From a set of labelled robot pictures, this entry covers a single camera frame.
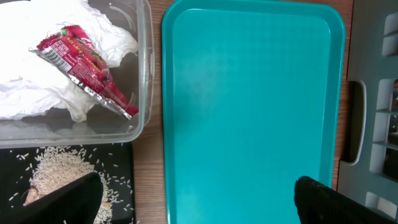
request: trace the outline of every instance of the wooden table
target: wooden table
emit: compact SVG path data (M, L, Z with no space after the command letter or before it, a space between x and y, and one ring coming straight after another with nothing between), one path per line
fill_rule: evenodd
M152 8L155 44L155 80L152 117L143 133L134 141L134 175L136 187L136 214L141 224L167 223L164 185L163 124L162 124L162 55L161 35L162 19L167 8L174 0L149 0ZM335 168L333 170L333 188L337 186L338 164L343 148L348 140L349 85L347 61L353 0L303 0L328 4L334 7L346 24L346 48L341 87L338 130L336 139Z

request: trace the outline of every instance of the teal plastic tray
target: teal plastic tray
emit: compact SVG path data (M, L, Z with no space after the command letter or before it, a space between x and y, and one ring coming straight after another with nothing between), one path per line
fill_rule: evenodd
M331 7L181 0L162 27L169 224L299 223L331 185L345 27Z

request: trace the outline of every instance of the clear plastic container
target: clear plastic container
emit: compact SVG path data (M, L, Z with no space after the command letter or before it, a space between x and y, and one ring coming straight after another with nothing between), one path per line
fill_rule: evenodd
M87 114L87 121L81 123L72 121L67 110L55 108L45 116L1 120L0 148L128 142L140 135L150 119L155 60L148 1L89 0L88 3L106 14L114 25L128 30L139 43L137 54L127 54L120 67L111 68L116 85L131 98L139 114L127 120L96 105Z

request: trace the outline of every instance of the white tissue paper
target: white tissue paper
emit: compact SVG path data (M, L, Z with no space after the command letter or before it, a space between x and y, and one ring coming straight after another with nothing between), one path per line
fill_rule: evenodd
M45 115L66 108L85 121L96 101L56 67L29 50L62 27L79 25L109 68L137 51L131 34L83 0L31 0L0 4L0 119Z

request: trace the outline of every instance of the foil packet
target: foil packet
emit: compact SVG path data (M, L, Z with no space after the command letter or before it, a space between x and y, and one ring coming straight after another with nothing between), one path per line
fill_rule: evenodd
M80 26L66 26L41 41L34 52L64 73L105 108L131 119L138 109L113 82L106 62Z

